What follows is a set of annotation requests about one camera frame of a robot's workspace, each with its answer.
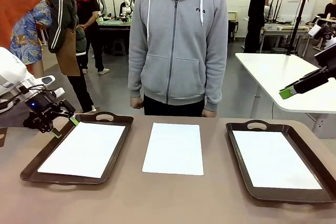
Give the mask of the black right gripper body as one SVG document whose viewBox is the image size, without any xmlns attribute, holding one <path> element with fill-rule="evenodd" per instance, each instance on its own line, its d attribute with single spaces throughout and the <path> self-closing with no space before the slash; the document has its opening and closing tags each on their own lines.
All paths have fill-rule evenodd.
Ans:
<svg viewBox="0 0 336 224">
<path fill-rule="evenodd" d="M 328 47 L 314 57 L 321 67 L 322 73 L 327 78 L 335 78 L 335 46 Z"/>
</svg>

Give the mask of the person's right hand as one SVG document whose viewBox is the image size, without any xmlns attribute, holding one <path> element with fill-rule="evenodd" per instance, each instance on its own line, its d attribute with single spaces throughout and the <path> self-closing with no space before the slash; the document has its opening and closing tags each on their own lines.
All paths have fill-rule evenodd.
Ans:
<svg viewBox="0 0 336 224">
<path fill-rule="evenodd" d="M 131 97 L 130 106 L 133 109 L 142 109 L 143 108 L 143 99 L 141 97 Z"/>
</svg>

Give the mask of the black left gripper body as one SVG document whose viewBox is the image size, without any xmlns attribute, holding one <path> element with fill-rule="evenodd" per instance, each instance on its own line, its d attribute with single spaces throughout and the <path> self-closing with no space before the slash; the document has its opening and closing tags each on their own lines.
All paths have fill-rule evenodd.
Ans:
<svg viewBox="0 0 336 224">
<path fill-rule="evenodd" d="M 37 92 L 25 104 L 42 120 L 53 121 L 59 112 L 59 105 L 50 91 Z"/>
</svg>

